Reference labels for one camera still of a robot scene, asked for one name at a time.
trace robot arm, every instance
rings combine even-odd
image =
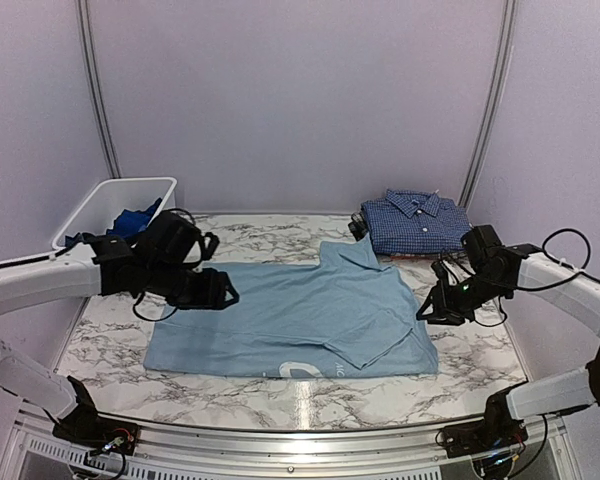
[[[194,245],[198,262],[184,260]],[[0,315],[61,298],[145,292],[179,309],[221,310],[239,299],[226,273],[198,269],[218,239],[193,223],[162,212],[130,247],[116,236],[94,237],[64,252],[0,264]],[[57,421],[54,435],[101,448],[116,429],[137,426],[98,414],[85,386],[55,374],[0,338],[0,387],[42,407]],[[124,453],[133,452],[128,442]]]
[[[432,268],[438,283],[417,316],[439,325],[474,320],[474,310],[514,290],[527,291],[573,316],[600,338],[600,283],[577,275],[570,265],[548,258],[532,245],[505,247],[491,226],[475,227],[463,237],[475,275],[450,285],[441,262]],[[494,444],[513,445],[526,439],[522,420],[533,415],[567,415],[600,405],[600,348],[586,366],[498,392],[487,400],[484,419],[442,430],[450,457],[490,450]]]

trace lavender wall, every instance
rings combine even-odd
[[[351,212],[460,194],[502,1],[93,1],[126,175],[205,212]]]
[[[600,2],[521,2],[514,57],[486,167],[470,208],[505,243],[539,244],[576,227],[593,245],[600,276]],[[577,241],[555,252],[582,261]],[[591,360],[595,336],[519,293],[511,325],[535,378]],[[600,408],[568,418],[584,478],[600,479]]]
[[[0,0],[0,259],[50,249],[106,176],[73,2]],[[78,301],[0,319],[0,333],[49,364]],[[0,457],[18,402],[0,390]]]

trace wire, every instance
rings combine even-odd
[[[513,472],[513,469],[516,468],[516,461],[520,458],[519,455],[514,455],[513,457],[511,457],[511,468],[509,469],[509,473],[507,473],[507,479],[511,478],[511,472]]]
[[[498,310],[500,310],[500,313],[502,314],[502,320],[500,322],[494,323],[491,325],[487,325],[486,323],[481,323],[478,320],[474,320],[474,322],[476,322],[481,327],[487,327],[487,328],[498,327],[509,319],[509,314],[504,311],[504,308],[502,308],[502,296],[498,297]]]
[[[436,442],[436,445],[438,445],[440,448],[445,448],[445,446],[444,446],[444,445],[442,445],[442,444],[440,443],[440,441],[438,440],[438,437],[440,436],[440,434],[441,434],[441,433],[442,433],[442,430],[438,430],[438,433],[436,433],[436,438],[435,438],[435,440],[434,440],[434,441]]]
[[[129,430],[127,430],[126,428],[116,428],[113,431],[114,432],[124,432],[124,433],[126,433],[127,434],[127,441],[133,442],[133,435],[131,435],[131,433],[129,433]]]
[[[560,230],[556,230],[551,235],[549,235],[547,238],[545,238],[544,242],[542,242],[542,253],[544,253],[544,255],[549,260],[551,260],[554,263],[560,264],[560,261],[558,259],[556,259],[555,257],[553,257],[552,255],[550,255],[547,252],[546,247],[547,247],[547,243],[549,243],[550,240],[552,240],[553,238],[557,237],[558,235],[560,235],[562,233],[575,233],[576,235],[578,235],[584,241],[584,243],[585,243],[585,245],[587,247],[587,256],[585,258],[585,261],[583,262],[583,264],[580,267],[580,269],[578,269],[578,271],[576,271],[576,273],[574,273],[570,277],[565,278],[563,280],[560,280],[559,282],[550,283],[548,285],[542,285],[540,287],[521,287],[521,286],[518,286],[518,285],[508,285],[506,283],[496,282],[496,281],[491,280],[489,278],[484,278],[481,275],[478,275],[478,274],[470,272],[464,265],[462,265],[460,262],[458,262],[453,257],[447,257],[447,258],[449,258],[451,261],[453,261],[467,275],[469,275],[470,277],[476,278],[476,279],[480,280],[481,282],[488,283],[488,284],[494,285],[496,287],[506,288],[506,289],[509,289],[509,290],[520,290],[521,292],[542,292],[544,290],[549,290],[551,288],[556,288],[556,287],[559,287],[559,286],[564,285],[566,283],[569,283],[572,280],[574,280],[576,277],[582,275],[584,273],[584,272],[582,272],[582,270],[585,269],[587,267],[587,265],[589,265],[589,260],[591,260],[591,243],[589,242],[589,239],[587,238],[587,236],[584,233],[582,233],[579,230],[576,230],[575,228],[561,228]],[[586,276],[588,278],[595,279],[595,277],[591,277],[590,275],[586,275]]]
[[[509,479],[515,478],[518,475],[520,475],[522,472],[524,472],[527,468],[529,468],[531,466],[531,464],[533,462],[535,462],[538,459],[538,457],[542,453],[542,450],[544,449],[544,446],[547,443],[547,438],[549,437],[549,423],[547,422],[546,415],[542,415],[542,421],[544,422],[544,436],[542,437],[542,443],[540,443],[540,447],[538,448],[538,451],[535,453],[535,455],[533,457],[531,457],[531,460],[529,460],[529,462],[527,462],[520,470],[518,470],[514,474],[509,475]]]
[[[568,268],[569,270],[574,270],[575,266],[571,265],[570,263],[567,262],[562,262],[561,264],[563,267]],[[580,275],[582,275],[583,277],[587,277],[589,280],[593,280],[596,283],[600,284],[600,278],[593,276],[587,272],[580,272]]]
[[[70,247],[65,247],[62,250],[58,250],[57,252],[53,252],[48,255],[40,255],[39,257],[24,258],[22,260],[13,260],[11,262],[0,263],[0,270],[3,268],[20,267],[22,265],[29,265],[31,263],[44,262],[45,260],[49,260],[49,257],[51,255],[60,257],[60,256],[64,255],[65,253],[69,252],[71,249],[73,249],[73,247],[75,247],[78,243],[79,242],[74,243]]]
[[[107,476],[105,476],[105,475],[103,475],[101,473],[93,476],[93,475],[89,475],[89,474],[83,473],[83,472],[76,472],[71,467],[71,464],[66,459],[65,455],[63,455],[63,460],[65,460],[65,465],[69,469],[69,472],[71,473],[71,478],[73,478],[73,479],[84,479],[84,480],[119,480],[120,478],[122,478],[122,475],[124,475],[124,472],[127,469],[127,457],[126,457],[126,455],[124,453],[122,453],[122,450],[119,450],[117,448],[115,450],[111,450],[111,451],[119,454],[122,457],[122,466],[120,467],[120,470],[118,470],[118,473],[116,473],[115,476],[113,476],[113,477],[107,477]]]
[[[122,457],[122,467],[120,467],[120,471],[116,474],[115,477],[111,477],[109,480],[118,480],[119,478],[122,478],[122,475],[124,475],[124,471],[127,469],[127,457],[124,453],[122,453],[122,450],[116,449],[115,450],[116,453],[119,453],[120,456]]]
[[[106,443],[107,440],[105,439],[104,435],[102,436],[102,438],[80,438],[78,435],[76,435],[74,432],[72,432],[71,430],[69,430],[67,427],[65,427],[64,425],[62,425],[57,418],[54,418],[53,415],[51,415],[49,413],[48,410],[46,409],[42,409],[42,411],[47,415],[47,417],[49,417],[49,420],[51,420],[51,423],[53,423],[56,427],[58,427],[60,430],[64,431],[67,435],[69,435],[71,438],[74,439],[79,439],[82,440],[84,442],[103,442]]]
[[[452,276],[452,277],[454,278],[454,280],[456,281],[456,285],[457,285],[458,283],[460,283],[460,279],[458,278],[458,276],[456,275],[456,273],[455,273],[453,270],[451,270],[451,268],[449,268],[449,265],[447,265],[447,264],[445,263],[445,261],[444,261],[444,258],[441,258],[440,260],[441,260],[441,263],[442,263],[442,266],[444,267],[444,269],[445,269],[447,272],[449,272],[449,274],[451,274],[451,276]]]
[[[187,219],[193,223],[194,225],[196,224],[196,220],[195,218],[193,218],[193,214],[189,211],[189,210],[185,210],[184,208],[178,208],[178,207],[174,207],[174,208],[169,208],[167,210],[165,210],[166,212],[176,212],[176,213],[182,213],[184,215],[187,216]]]
[[[527,449],[527,446],[525,445],[525,443],[522,440],[522,438],[520,437],[520,435],[518,435],[516,433],[515,437],[516,437],[516,440],[518,440],[518,443],[520,444],[520,450],[518,451],[518,455],[522,455],[525,452],[525,450]]]
[[[145,293],[142,292],[140,294],[140,296],[138,297],[138,300],[136,300],[136,303],[134,303],[133,307],[131,307],[131,311],[133,312],[133,314],[136,317],[138,317],[140,320],[144,320],[145,322],[152,322],[152,323],[162,322],[163,320],[171,318],[179,310],[178,307],[173,307],[173,311],[171,313],[169,313],[169,315],[167,315],[166,317],[162,317],[162,318],[147,318],[144,315],[142,315],[141,313],[139,313],[138,312],[138,308],[137,308],[138,305],[140,305],[142,303],[142,301],[144,300],[144,295],[145,295]]]

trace marble table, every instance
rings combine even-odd
[[[214,262],[317,263],[323,240],[353,242],[346,216],[197,217],[220,237]],[[389,260],[422,301],[435,276],[430,260]],[[160,422],[237,429],[342,430],[438,422],[484,411],[486,398],[525,380],[504,326],[427,326],[439,352],[436,375],[375,379],[227,378],[147,371],[153,324],[138,320],[127,295],[94,297],[78,321],[58,372],[82,380],[103,412]],[[164,303],[147,299],[158,318]],[[478,312],[500,322],[494,305]]]

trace black cable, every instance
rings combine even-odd
[[[540,447],[538,448],[538,451],[535,453],[535,455],[533,457],[531,457],[531,460],[529,460],[529,462],[527,462],[524,467],[522,467],[516,473],[509,475],[509,479],[515,478],[518,475],[520,475],[522,472],[524,472],[527,468],[529,468],[531,466],[531,464],[533,462],[535,462],[538,459],[538,457],[542,453],[542,450],[544,449],[544,446],[547,443],[547,438],[549,437],[549,423],[547,422],[546,415],[542,415],[542,421],[544,422],[544,436],[542,437],[542,443],[540,443]]]
[[[436,438],[435,438],[435,442],[436,445],[438,445],[440,448],[446,448],[444,445],[442,445],[439,441],[438,441],[438,437],[440,436],[440,434],[442,433],[442,430],[438,430],[438,433],[436,433]]]
[[[120,471],[116,474],[115,477],[111,477],[109,480],[118,480],[120,478],[122,478],[122,475],[124,475],[124,471],[127,469],[127,457],[124,453],[122,453],[122,450],[120,449],[115,449],[113,450],[116,453],[119,453],[120,456],[122,457],[122,467],[120,468]]]
[[[62,250],[58,250],[57,252],[55,252],[55,256],[60,257],[64,255],[65,253],[69,252],[73,247],[75,247],[78,243],[79,242],[74,243],[70,247],[65,247]],[[3,268],[20,267],[22,265],[29,265],[31,263],[44,262],[45,260],[49,260],[49,257],[51,255],[53,255],[53,253],[48,255],[40,255],[39,257],[24,258],[22,260],[14,260],[12,262],[0,263],[0,270]]]
[[[60,428],[61,430],[64,430],[69,435],[73,436],[73,434],[69,431],[69,429],[66,428],[64,425],[62,425],[58,420],[56,420],[53,417],[53,415],[51,415],[46,408],[43,408],[42,411],[47,414],[47,417],[49,417],[49,420],[51,420],[51,423],[53,423],[56,427]]]
[[[174,207],[174,208],[168,208],[167,210],[165,210],[166,212],[176,212],[176,213],[183,213],[184,215],[187,216],[187,219],[193,223],[194,225],[196,224],[196,220],[195,218],[193,218],[193,214],[189,211],[189,210],[185,210],[184,208],[178,208],[178,207]]]
[[[187,270],[193,270],[195,268],[198,268],[203,261],[204,260],[202,260],[202,258],[200,258],[200,260],[196,260],[195,262],[182,262],[180,264],[180,267],[187,269]]]
[[[492,325],[487,325],[486,323],[481,323],[478,320],[474,320],[474,322],[476,322],[481,327],[487,327],[487,328],[498,327],[498,326],[502,325],[504,322],[506,322],[507,319],[509,318],[509,315],[507,314],[507,312],[505,312],[504,308],[502,308],[502,296],[498,297],[498,310],[500,310],[500,313],[502,314],[502,321],[500,321],[498,323],[494,323]]]
[[[555,238],[556,236],[558,236],[562,233],[567,233],[567,232],[575,233],[584,241],[585,245],[587,246],[587,257],[586,257],[585,261],[583,262],[582,266],[580,267],[580,270],[578,270],[572,276],[565,278],[564,280],[560,280],[559,282],[550,283],[548,285],[542,285],[541,287],[520,287],[518,285],[507,285],[505,283],[496,282],[489,278],[484,278],[481,275],[470,272],[464,265],[462,265],[460,262],[455,260],[453,257],[447,257],[447,258],[451,259],[467,275],[469,275],[470,277],[476,278],[476,279],[480,280],[481,282],[488,283],[488,284],[494,285],[496,287],[506,288],[509,290],[520,290],[521,292],[542,292],[543,290],[549,290],[551,288],[556,288],[556,287],[559,287],[561,285],[571,282],[579,275],[582,275],[584,273],[584,272],[582,272],[582,269],[585,269],[587,267],[587,265],[589,265],[589,260],[591,260],[591,243],[589,243],[589,239],[587,238],[587,236],[584,233],[582,233],[579,230],[576,230],[575,228],[561,228],[560,230],[556,230],[551,235],[549,235],[544,240],[544,242],[542,242],[542,253],[544,253],[544,255],[552,262],[560,264],[560,261],[558,259],[554,258],[547,252],[546,246],[550,240],[552,240],[553,238]]]
[[[580,272],[580,275],[583,277],[587,277],[589,280],[593,280],[596,283],[600,284],[600,279],[598,277],[594,277],[593,275],[589,275],[587,272]]]
[[[142,292],[140,294],[140,296],[138,297],[138,300],[136,300],[136,303],[134,303],[133,307],[131,307],[131,311],[133,312],[133,314],[136,317],[138,317],[140,320],[144,320],[145,322],[152,322],[152,323],[162,322],[163,320],[166,320],[167,318],[171,318],[179,310],[178,307],[173,307],[173,311],[166,317],[157,318],[157,319],[156,318],[147,318],[144,315],[142,315],[141,313],[139,313],[138,309],[137,309],[138,305],[140,305],[142,303],[142,301],[144,300],[144,295],[145,295],[145,293]]]

